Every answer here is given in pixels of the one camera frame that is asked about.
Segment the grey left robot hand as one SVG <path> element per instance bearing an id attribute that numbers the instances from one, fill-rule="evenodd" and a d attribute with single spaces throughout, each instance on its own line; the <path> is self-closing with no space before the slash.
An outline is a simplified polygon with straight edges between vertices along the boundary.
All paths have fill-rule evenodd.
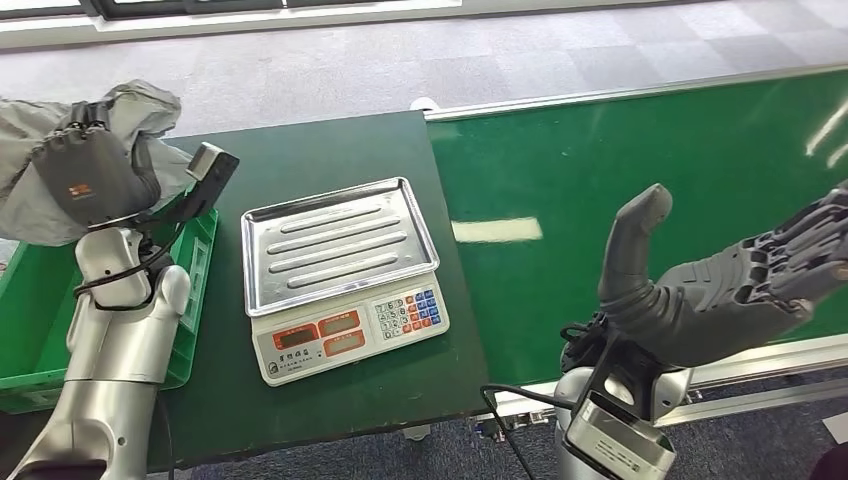
<path id="1" fill-rule="evenodd" d="M 28 154 L 60 209 L 89 229 L 132 218 L 161 197 L 148 148 L 124 145 L 113 131 L 114 104 L 73 104 L 67 122 Z"/>

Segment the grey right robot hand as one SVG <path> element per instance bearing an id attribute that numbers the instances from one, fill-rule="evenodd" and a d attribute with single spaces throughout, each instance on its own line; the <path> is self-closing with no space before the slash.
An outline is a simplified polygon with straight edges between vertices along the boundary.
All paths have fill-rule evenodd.
<path id="1" fill-rule="evenodd" d="M 780 226 L 652 281 L 650 238 L 671 207 L 671 193 L 654 184 L 618 210 L 598 285 L 609 324 L 666 365 L 697 367 L 759 347 L 811 320 L 847 285 L 846 182 Z"/>

